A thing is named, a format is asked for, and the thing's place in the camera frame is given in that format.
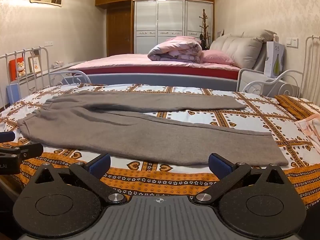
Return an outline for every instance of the stuffed toy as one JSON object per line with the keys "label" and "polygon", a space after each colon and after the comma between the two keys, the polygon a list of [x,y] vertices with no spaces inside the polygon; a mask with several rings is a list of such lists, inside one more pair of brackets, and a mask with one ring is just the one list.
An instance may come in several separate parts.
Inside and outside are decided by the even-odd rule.
{"label": "stuffed toy", "polygon": [[19,77],[24,76],[26,74],[24,61],[22,61],[21,63],[18,63],[18,73],[19,73]]}

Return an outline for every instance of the wallpaper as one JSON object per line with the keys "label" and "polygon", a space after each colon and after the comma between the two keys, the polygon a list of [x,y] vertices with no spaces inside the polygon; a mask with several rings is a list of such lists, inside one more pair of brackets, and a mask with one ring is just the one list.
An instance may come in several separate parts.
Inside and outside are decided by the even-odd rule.
{"label": "wallpaper", "polygon": [[[215,30],[242,32],[250,29],[268,29],[279,35],[279,42],[285,44],[286,37],[299,38],[299,48],[286,48],[285,70],[303,71],[305,41],[308,36],[320,36],[320,0],[215,0]],[[310,61],[309,41],[307,46],[307,65]],[[315,42],[313,69],[319,68],[319,42]],[[316,72],[313,72],[309,91],[310,97],[315,89]]]}
{"label": "wallpaper", "polygon": [[[104,12],[94,3],[95,0],[62,0],[62,7],[58,7],[30,0],[0,0],[0,55],[53,41],[53,46],[47,47],[50,65],[55,61],[71,63],[103,57]],[[2,59],[3,95],[6,77]]]}

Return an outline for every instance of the metal screw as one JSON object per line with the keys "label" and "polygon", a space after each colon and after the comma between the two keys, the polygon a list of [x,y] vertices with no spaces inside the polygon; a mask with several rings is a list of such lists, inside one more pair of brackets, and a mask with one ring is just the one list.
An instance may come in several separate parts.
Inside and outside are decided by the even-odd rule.
{"label": "metal screw", "polygon": [[209,201],[211,199],[211,196],[206,193],[201,193],[201,194],[196,195],[196,199],[201,202],[205,202],[205,201]]}
{"label": "metal screw", "polygon": [[120,202],[121,200],[124,199],[124,195],[119,193],[113,193],[108,196],[108,199],[111,200],[112,202]]}

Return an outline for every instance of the patterned bed sheet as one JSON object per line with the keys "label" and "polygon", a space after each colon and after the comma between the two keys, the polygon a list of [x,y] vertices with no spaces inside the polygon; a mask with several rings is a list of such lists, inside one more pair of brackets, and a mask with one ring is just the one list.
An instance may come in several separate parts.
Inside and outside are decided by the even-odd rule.
{"label": "patterned bed sheet", "polygon": [[[289,161],[289,165],[282,168],[306,206],[309,207],[320,199],[320,164],[318,164],[320,155],[307,137],[296,127],[294,124],[296,119],[275,99],[248,93],[139,84],[110,86],[72,84],[48,87],[27,96],[0,113],[0,131],[14,131],[16,134],[15,141],[2,143],[0,147],[10,148],[30,143],[30,140],[25,138],[17,128],[17,120],[39,109],[49,98],[83,90],[232,96],[247,108],[244,110],[185,110],[147,114],[183,122],[271,132],[275,142]],[[23,161],[20,167],[21,173],[13,177],[25,185],[43,162],[50,162],[55,167],[68,167],[76,161],[88,162],[97,156],[97,153],[80,149],[56,149],[44,145],[42,156]],[[101,181],[127,196],[195,195],[214,184],[218,178],[211,173],[207,165],[177,166],[170,163],[112,156],[111,168]]]}

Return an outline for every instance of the triangular cutout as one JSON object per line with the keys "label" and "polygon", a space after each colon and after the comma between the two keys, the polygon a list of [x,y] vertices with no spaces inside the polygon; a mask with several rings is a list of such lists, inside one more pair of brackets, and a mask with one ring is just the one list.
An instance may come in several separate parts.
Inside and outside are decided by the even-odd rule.
{"label": "triangular cutout", "polygon": [[267,182],[269,183],[276,183],[276,184],[284,184],[283,180],[281,179],[278,171],[272,170],[267,178]]}
{"label": "triangular cutout", "polygon": [[43,169],[40,176],[36,180],[36,184],[54,181],[50,171],[48,169]]}

